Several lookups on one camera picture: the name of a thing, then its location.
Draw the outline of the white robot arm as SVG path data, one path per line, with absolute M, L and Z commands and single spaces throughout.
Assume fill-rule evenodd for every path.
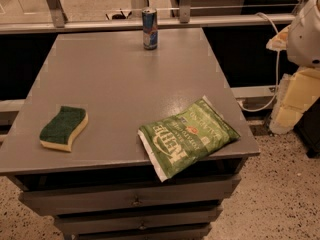
M 273 51 L 285 50 L 290 62 L 320 67 L 320 0 L 308 0 L 290 25 L 266 44 Z

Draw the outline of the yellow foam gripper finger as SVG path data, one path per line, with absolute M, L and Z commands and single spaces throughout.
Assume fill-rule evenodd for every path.
M 287 38 L 288 38 L 288 30 L 283 29 L 267 42 L 266 48 L 272 51 L 286 50 Z

